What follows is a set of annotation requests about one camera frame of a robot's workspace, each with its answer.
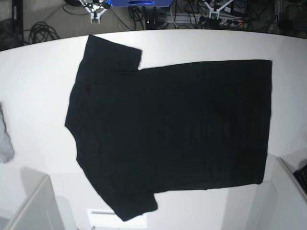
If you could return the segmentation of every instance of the wire bundle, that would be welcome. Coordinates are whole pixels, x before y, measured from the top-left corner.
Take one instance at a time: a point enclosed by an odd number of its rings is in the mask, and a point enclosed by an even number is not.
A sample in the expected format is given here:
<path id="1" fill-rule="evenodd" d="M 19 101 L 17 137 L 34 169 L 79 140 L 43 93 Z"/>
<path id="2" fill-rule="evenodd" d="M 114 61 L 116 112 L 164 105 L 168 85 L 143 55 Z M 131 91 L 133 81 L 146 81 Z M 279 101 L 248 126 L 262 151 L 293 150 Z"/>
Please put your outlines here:
<path id="1" fill-rule="evenodd" d="M 30 30 L 25 31 L 30 31 L 28 38 L 28 43 L 30 44 L 60 39 L 56 30 L 46 22 L 37 22 Z"/>
<path id="2" fill-rule="evenodd" d="M 139 7 L 128 7 L 128 12 L 130 15 L 130 18 L 133 20 L 134 23 L 134 30 L 136 30 L 136 23 L 141 23 L 141 27 L 144 30 L 144 24 L 143 24 L 143 15 L 141 14 Z"/>

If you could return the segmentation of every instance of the black object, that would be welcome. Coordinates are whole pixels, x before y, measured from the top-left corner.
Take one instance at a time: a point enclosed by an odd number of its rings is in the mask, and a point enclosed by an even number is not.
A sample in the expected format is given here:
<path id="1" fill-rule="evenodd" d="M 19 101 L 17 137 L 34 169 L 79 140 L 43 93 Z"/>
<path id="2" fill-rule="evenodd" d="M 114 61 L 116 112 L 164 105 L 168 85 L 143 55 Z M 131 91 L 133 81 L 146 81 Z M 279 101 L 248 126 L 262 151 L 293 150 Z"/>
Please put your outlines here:
<path id="1" fill-rule="evenodd" d="M 272 62 L 138 70 L 141 53 L 89 36 L 65 122 L 115 213 L 126 221 L 156 210 L 154 193 L 262 183 Z"/>
<path id="2" fill-rule="evenodd" d="M 307 22 L 295 22 L 284 20 L 278 22 L 280 30 L 307 31 Z"/>
<path id="3" fill-rule="evenodd" d="M 64 0 L 70 6 L 82 6 L 79 0 Z"/>
<path id="4" fill-rule="evenodd" d="M 23 0 L 12 0 L 12 33 L 15 34 L 20 46 L 23 46 L 24 40 L 24 5 Z"/>
<path id="5" fill-rule="evenodd" d="M 37 22 L 31 27 L 30 30 L 26 31 L 30 31 L 28 40 L 29 44 L 60 39 L 56 30 L 46 22 Z"/>
<path id="6" fill-rule="evenodd" d="M 294 172 L 293 175 L 307 194 L 307 164 L 301 170 Z"/>
<path id="7" fill-rule="evenodd" d="M 105 1 L 104 2 L 101 2 L 100 5 L 105 8 L 105 9 L 110 9 L 111 5 L 106 3 Z"/>
<path id="8" fill-rule="evenodd" d="M 142 11 L 145 18 L 145 30 L 156 30 L 158 27 L 157 8 L 155 6 L 143 6 Z"/>
<path id="9" fill-rule="evenodd" d="M 200 20 L 199 20 L 199 22 L 198 22 L 198 24 L 202 24 L 202 23 L 204 23 L 206 20 L 207 20 L 206 17 L 201 16 L 201 17 L 200 17 Z"/>
<path id="10" fill-rule="evenodd" d="M 207 18 L 206 25 L 208 25 L 211 29 L 217 30 L 220 28 L 220 23 L 222 19 L 214 19 L 214 18 Z"/>

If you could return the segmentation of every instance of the metal bracket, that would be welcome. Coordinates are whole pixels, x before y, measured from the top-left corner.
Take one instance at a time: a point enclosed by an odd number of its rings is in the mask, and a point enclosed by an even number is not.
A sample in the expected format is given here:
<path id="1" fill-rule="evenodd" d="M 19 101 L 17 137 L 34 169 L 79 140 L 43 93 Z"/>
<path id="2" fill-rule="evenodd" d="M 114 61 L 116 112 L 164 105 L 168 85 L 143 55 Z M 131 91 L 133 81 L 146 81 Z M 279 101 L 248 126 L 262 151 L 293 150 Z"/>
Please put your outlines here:
<path id="1" fill-rule="evenodd" d="M 209 3 L 207 3 L 207 1 L 203 1 L 206 5 L 206 7 L 209 9 L 209 18 L 212 18 L 212 19 L 219 19 L 220 17 L 220 11 L 222 9 L 224 9 L 226 6 L 228 6 L 231 2 L 233 2 L 234 0 L 229 0 L 228 2 L 226 2 L 223 6 L 221 6 L 220 8 L 218 9 L 215 9 L 213 7 L 211 7 L 209 5 Z"/>
<path id="2" fill-rule="evenodd" d="M 103 8 L 102 6 L 95 4 L 95 1 L 93 0 L 79 0 L 81 2 L 81 5 L 89 12 L 91 15 L 91 23 L 99 23 L 100 24 L 100 18 L 101 15 L 103 15 L 107 9 Z"/>
<path id="3" fill-rule="evenodd" d="M 143 16 L 145 18 L 145 29 L 156 30 L 157 29 L 157 8 L 156 7 L 142 7 Z"/>

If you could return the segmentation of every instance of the white panel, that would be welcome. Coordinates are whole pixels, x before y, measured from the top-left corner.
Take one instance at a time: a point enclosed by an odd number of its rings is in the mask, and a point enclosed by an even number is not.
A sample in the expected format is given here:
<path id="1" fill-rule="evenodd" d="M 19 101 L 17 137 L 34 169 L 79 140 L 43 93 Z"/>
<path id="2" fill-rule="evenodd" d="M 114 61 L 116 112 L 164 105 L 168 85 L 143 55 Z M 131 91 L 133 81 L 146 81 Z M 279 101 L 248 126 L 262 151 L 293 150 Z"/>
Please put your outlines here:
<path id="1" fill-rule="evenodd" d="M 245 230 L 256 190 L 255 184 L 229 189 L 221 230 Z"/>
<path id="2" fill-rule="evenodd" d="M 48 176 L 26 199 L 5 230 L 65 230 Z"/>
<path id="3" fill-rule="evenodd" d="M 272 217 L 276 206 L 277 192 L 270 181 L 263 182 L 257 186 L 256 194 L 246 226 L 246 230 L 260 230 L 261 217 Z"/>
<path id="4" fill-rule="evenodd" d="M 272 183 L 278 194 L 277 204 L 270 227 L 265 230 L 305 230 L 307 227 L 306 194 L 299 188 L 294 176 L 280 158 L 274 167 Z"/>

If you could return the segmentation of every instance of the cable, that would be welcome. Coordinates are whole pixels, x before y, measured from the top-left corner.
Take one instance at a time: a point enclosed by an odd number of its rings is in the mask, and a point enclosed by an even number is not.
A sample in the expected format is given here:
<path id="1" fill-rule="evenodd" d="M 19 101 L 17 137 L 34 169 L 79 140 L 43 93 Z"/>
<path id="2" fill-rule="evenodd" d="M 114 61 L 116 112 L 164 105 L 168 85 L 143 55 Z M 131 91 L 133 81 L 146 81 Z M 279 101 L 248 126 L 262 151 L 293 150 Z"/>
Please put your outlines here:
<path id="1" fill-rule="evenodd" d="M 168 26 L 168 23 L 165 23 L 165 25 L 161 28 L 161 30 L 167 30 L 167 26 Z"/>
<path id="2" fill-rule="evenodd" d="M 31 27 L 30 30 L 24 31 L 30 31 L 28 38 L 29 44 L 60 39 L 56 30 L 52 26 L 48 25 L 46 22 L 37 22 Z"/>
<path id="3" fill-rule="evenodd" d="M 189 5 L 190 5 L 190 7 L 192 8 L 192 12 L 193 12 L 193 16 L 194 16 L 194 19 L 195 19 L 195 23 L 197 24 L 197 20 L 196 20 L 195 12 L 194 12 L 194 9 L 193 9 L 193 6 L 192 6 L 192 4 L 191 4 L 190 0 L 188 0 L 188 3 L 189 3 Z"/>
<path id="4" fill-rule="evenodd" d="M 201 2 L 200 0 L 198 0 L 198 1 L 196 2 L 196 6 L 197 6 L 197 13 L 200 13 L 200 14 L 201 14 L 201 16 L 203 16 L 203 17 L 205 17 L 205 18 L 206 18 L 206 17 L 207 17 L 207 7 L 203 7 L 203 6 L 201 6 L 201 5 L 200 5 L 200 2 Z"/>
<path id="5" fill-rule="evenodd" d="M 176 16 L 177 16 L 177 1 L 178 0 L 175 0 L 175 19 L 174 21 L 176 21 Z"/>
<path id="6" fill-rule="evenodd" d="M 114 13 L 114 11 L 110 8 L 109 9 L 109 11 L 111 11 L 112 12 L 112 14 L 114 14 L 114 16 L 115 17 L 117 17 L 117 19 L 128 29 L 128 30 L 130 30 L 130 31 L 133 31 L 133 30 L 131 30 L 115 13 Z"/>
<path id="7" fill-rule="evenodd" d="M 88 15 L 88 14 L 90 14 L 89 12 L 87 12 L 87 13 L 72 13 L 72 12 L 69 12 L 67 9 L 65 9 L 65 6 L 68 6 L 69 4 L 64 4 L 64 5 L 62 5 L 62 9 L 66 12 L 66 13 L 68 13 L 68 14 L 70 14 L 70 15 L 74 15 L 74 16 L 84 16 L 84 15 Z"/>
<path id="8" fill-rule="evenodd" d="M 273 5 L 275 2 L 276 2 L 276 0 L 270 0 L 269 3 L 262 9 L 262 11 L 258 15 L 257 15 L 257 13 L 255 11 L 257 17 L 253 18 L 253 19 L 250 19 L 249 21 L 254 21 L 254 20 L 259 19 L 261 17 L 261 15 L 268 9 L 268 7 Z"/>
<path id="9" fill-rule="evenodd" d="M 140 23 L 143 30 L 145 30 L 144 24 L 143 24 L 143 15 L 139 15 L 140 9 L 138 7 L 128 7 L 128 12 L 130 15 L 130 18 L 133 20 L 134 23 L 134 30 L 136 30 L 136 23 Z"/>
<path id="10" fill-rule="evenodd" d="M 184 6 L 183 10 L 184 10 L 185 13 L 188 14 L 189 20 L 190 20 L 190 24 L 193 26 L 194 29 L 197 29 L 196 26 L 192 23 L 192 19 L 191 19 L 191 15 L 190 15 L 191 12 L 187 10 L 187 6 L 189 6 L 189 3 L 187 3 L 187 4 Z"/>
<path id="11" fill-rule="evenodd" d="M 173 4 L 174 4 L 174 2 L 172 2 L 172 4 L 171 4 L 171 6 L 170 6 L 170 9 L 169 9 L 169 12 L 170 12 L 170 14 L 171 14 L 171 19 L 172 19 L 172 21 L 173 21 L 173 24 L 175 25 L 175 27 L 179 27 L 177 24 L 176 24 L 176 22 L 175 22 L 175 20 L 174 20 L 174 17 L 173 17 Z"/>

